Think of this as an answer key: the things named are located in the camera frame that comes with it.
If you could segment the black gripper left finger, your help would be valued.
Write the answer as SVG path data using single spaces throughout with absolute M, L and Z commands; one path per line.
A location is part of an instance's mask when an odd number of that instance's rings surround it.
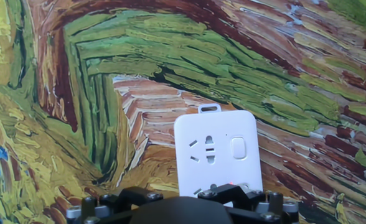
M 98 197 L 84 197 L 81 204 L 72 206 L 66 211 L 67 224 L 95 223 L 117 213 L 131 210 L 131 206 L 142 206 L 164 198 L 162 193 L 152 192 L 141 187 L 128 187 L 118 195 L 104 194 Z

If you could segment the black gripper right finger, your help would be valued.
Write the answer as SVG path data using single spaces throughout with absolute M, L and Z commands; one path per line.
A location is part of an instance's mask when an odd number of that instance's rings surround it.
M 201 191 L 197 198 L 223 206 L 232 223 L 299 224 L 299 205 L 279 192 L 250 190 L 225 184 Z

